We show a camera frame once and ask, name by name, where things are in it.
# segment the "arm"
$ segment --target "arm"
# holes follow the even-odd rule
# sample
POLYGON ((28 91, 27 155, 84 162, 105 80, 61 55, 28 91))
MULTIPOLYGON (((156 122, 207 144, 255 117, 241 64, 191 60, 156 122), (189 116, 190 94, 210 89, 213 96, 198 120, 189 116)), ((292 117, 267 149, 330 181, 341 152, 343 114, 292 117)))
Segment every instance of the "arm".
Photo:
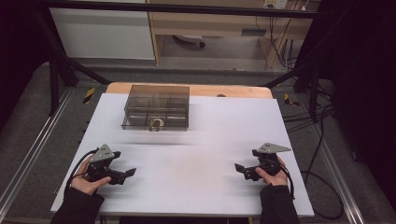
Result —
POLYGON ((262 217, 260 224, 294 224, 300 223, 294 208, 293 199, 288 188, 288 178, 280 171, 275 176, 268 175, 263 169, 256 168, 256 172, 263 178, 266 187, 260 192, 262 200, 262 217))
POLYGON ((111 178, 105 177, 95 182, 85 180, 82 176, 87 171, 89 160, 90 158, 85 160, 78 168, 71 188, 66 192, 64 202, 52 218, 51 224, 95 223, 100 206, 105 199, 94 192, 108 183, 111 178))

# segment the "yellow and black tape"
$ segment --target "yellow and black tape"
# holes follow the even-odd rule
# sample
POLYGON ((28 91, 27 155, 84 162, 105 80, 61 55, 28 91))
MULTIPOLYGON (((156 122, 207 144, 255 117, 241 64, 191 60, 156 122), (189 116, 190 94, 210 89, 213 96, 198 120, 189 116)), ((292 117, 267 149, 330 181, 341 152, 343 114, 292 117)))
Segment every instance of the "yellow and black tape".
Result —
POLYGON ((91 97, 92 97, 92 95, 93 95, 94 92, 95 92, 95 88, 90 88, 90 89, 87 91, 87 94, 86 94, 85 97, 84 97, 84 101, 82 102, 84 105, 90 102, 91 97))
POLYGON ((298 102, 293 102, 290 100, 289 95, 285 93, 285 104, 286 105, 294 105, 294 106, 300 106, 298 102))

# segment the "metal bar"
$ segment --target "metal bar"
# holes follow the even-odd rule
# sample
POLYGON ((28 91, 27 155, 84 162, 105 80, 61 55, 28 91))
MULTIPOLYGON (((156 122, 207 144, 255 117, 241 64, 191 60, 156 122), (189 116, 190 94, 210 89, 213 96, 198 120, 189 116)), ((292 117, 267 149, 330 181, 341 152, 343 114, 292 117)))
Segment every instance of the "metal bar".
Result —
POLYGON ((74 88, 68 88, 64 91, 58 109, 53 114, 53 116, 47 119, 46 123, 41 129, 41 132, 38 134, 37 138, 35 139, 35 142, 30 147, 28 153, 26 154, 26 157, 24 158, 17 172, 12 177, 6 190, 3 192, 0 198, 0 223, 5 218, 9 207, 14 202, 18 192, 20 191, 23 185, 23 182, 25 181, 26 177, 30 173, 30 170, 35 164, 35 161, 37 160, 38 155, 41 152, 41 149, 43 148, 48 138, 50 137, 50 134, 53 128, 55 127, 55 124, 57 123, 59 117, 62 115, 62 112, 64 111, 64 108, 67 105, 68 98, 73 90, 74 88))
MULTIPOLYGON (((308 102, 305 97, 301 96, 301 94, 297 94, 299 98, 299 102, 303 106, 304 111, 308 111, 308 102)), ((319 141, 320 138, 320 124, 315 123, 311 125, 312 131, 316 137, 316 140, 319 141)), ((330 177, 332 178, 332 183, 334 184, 334 188, 338 191, 343 200, 345 212, 349 219, 350 223, 353 224, 363 224, 364 220, 361 215, 361 211, 359 207, 356 205, 355 200, 353 199, 352 193, 349 190, 347 182, 345 181, 342 172, 338 168, 338 165, 332 156, 332 153, 326 143, 325 138, 323 138, 321 143, 321 155, 322 159, 329 171, 330 177)))
POLYGON ((114 2, 86 2, 86 1, 56 1, 41 0, 37 3, 43 7, 115 10, 115 11, 146 11, 146 12, 173 12, 194 14, 216 14, 235 16, 258 16, 279 18, 301 19, 329 19, 335 14, 329 12, 306 11, 306 10, 280 10, 267 8, 247 7, 208 7, 167 4, 141 4, 141 3, 114 3, 114 2))

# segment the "black sleeve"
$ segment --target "black sleeve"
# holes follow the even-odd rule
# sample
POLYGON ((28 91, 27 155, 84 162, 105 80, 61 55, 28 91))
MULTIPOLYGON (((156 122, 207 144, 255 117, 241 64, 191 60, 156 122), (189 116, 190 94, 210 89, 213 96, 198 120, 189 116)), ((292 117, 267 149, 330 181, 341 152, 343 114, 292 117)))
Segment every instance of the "black sleeve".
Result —
POLYGON ((264 187, 260 192, 262 217, 260 224, 299 224, 288 186, 264 187))
POLYGON ((52 218, 51 224, 94 224, 104 200, 98 194, 91 196, 70 188, 64 197, 64 202, 52 218))

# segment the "person's left hand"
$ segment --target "person's left hand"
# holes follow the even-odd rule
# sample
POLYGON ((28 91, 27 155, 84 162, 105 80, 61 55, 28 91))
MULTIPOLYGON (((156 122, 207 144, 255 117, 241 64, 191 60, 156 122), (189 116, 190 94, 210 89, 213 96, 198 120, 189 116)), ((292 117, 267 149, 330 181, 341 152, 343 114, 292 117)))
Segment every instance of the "person's left hand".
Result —
POLYGON ((88 164, 90 163, 90 159, 92 156, 90 156, 87 160, 85 160, 78 168, 78 171, 76 173, 76 177, 73 178, 71 186, 74 189, 78 189, 81 192, 84 192, 89 195, 93 195, 93 193, 103 185, 107 184, 110 182, 111 177, 107 176, 104 177, 100 180, 97 180, 95 182, 89 182, 83 178, 84 173, 87 172, 88 170, 88 164))

